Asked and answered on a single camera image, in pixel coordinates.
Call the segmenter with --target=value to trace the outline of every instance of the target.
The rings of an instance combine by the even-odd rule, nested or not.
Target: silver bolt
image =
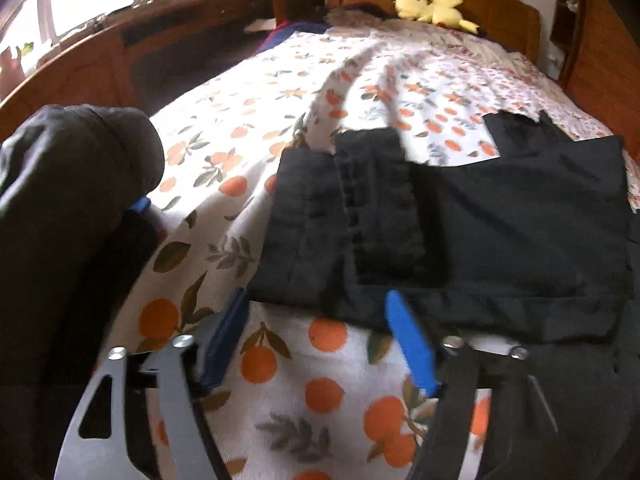
[[[127,349],[124,346],[116,346],[109,350],[108,358],[111,361],[118,361],[127,355]]]
[[[186,348],[187,346],[191,346],[193,344],[193,336],[191,334],[182,334],[174,337],[174,341],[172,344],[176,348]]]
[[[509,352],[509,355],[514,359],[524,361],[529,357],[529,351],[522,346],[514,346]]]
[[[462,348],[465,345],[465,341],[457,335],[448,335],[442,339],[442,346],[445,348],[453,348],[455,350]]]

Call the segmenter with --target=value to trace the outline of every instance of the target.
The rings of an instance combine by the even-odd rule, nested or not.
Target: folded garment
[[[39,381],[86,265],[163,170],[133,108],[44,107],[2,144],[0,386]]]
[[[486,120],[502,156],[455,168],[406,162],[389,128],[335,136],[335,157],[283,153],[252,299],[385,330],[393,287],[459,328],[606,336],[632,288],[620,140]]]

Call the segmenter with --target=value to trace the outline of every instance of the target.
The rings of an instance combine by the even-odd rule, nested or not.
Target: yellow plush toy
[[[456,9],[462,0],[396,0],[398,17],[404,20],[434,23],[449,28],[461,28],[473,34],[478,33],[478,25],[462,19]]]

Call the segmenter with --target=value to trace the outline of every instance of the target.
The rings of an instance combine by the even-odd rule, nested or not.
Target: white bed sheet with orange print
[[[520,54],[441,28],[295,34],[152,118],[166,171],[150,198],[167,233],[105,349],[160,348],[219,310],[260,258],[279,156],[294,136],[332,150],[345,128],[398,129],[407,157],[440,166],[499,156],[482,116],[546,110],[574,140],[610,135]],[[638,168],[627,158],[629,200]],[[223,386],[204,400],[238,480],[401,480],[435,400],[412,385],[390,338],[252,304]],[[175,471],[153,390],[165,479]],[[490,393],[478,391],[461,479],[475,478]]]

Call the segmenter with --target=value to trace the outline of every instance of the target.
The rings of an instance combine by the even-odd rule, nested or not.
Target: floral blanket
[[[152,121],[166,151],[150,195],[163,242],[105,349],[157,349],[219,310],[254,273],[282,150],[332,150],[346,128],[394,126],[407,157],[456,166],[499,156],[483,116],[546,110],[574,140],[611,134],[519,54],[429,25],[297,33],[181,96]],[[629,200],[640,203],[627,157]],[[175,477],[156,394],[163,477]],[[404,479],[436,400],[386,336],[252,304],[224,385],[203,401],[238,480]],[[490,410],[478,391],[461,479],[475,478]]]

